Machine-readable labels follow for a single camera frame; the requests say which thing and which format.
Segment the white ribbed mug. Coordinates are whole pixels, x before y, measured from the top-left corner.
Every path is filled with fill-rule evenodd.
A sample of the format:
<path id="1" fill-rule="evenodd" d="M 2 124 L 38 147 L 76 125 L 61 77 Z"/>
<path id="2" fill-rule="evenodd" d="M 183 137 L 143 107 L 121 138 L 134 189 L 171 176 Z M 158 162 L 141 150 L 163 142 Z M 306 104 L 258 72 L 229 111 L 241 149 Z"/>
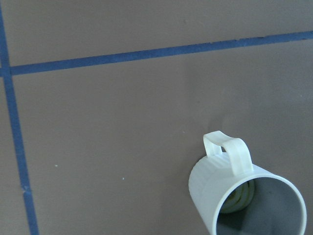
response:
<path id="1" fill-rule="evenodd" d="M 221 131 L 205 134 L 206 155 L 193 167 L 188 181 L 191 198 L 211 235 L 302 235 L 307 211 L 300 191 L 287 179 L 252 163 L 240 138 Z M 254 180 L 251 203 L 223 214 L 228 195 Z"/>

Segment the lemon slice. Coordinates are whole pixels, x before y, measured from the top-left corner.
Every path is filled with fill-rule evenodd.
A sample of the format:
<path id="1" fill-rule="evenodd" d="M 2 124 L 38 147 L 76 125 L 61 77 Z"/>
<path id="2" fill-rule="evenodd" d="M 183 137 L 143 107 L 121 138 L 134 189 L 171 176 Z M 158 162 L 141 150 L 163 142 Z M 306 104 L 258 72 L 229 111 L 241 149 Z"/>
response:
<path id="1" fill-rule="evenodd" d="M 228 214 L 243 210 L 252 201 L 255 193 L 255 182 L 249 180 L 234 189 L 224 201 L 220 213 Z"/>

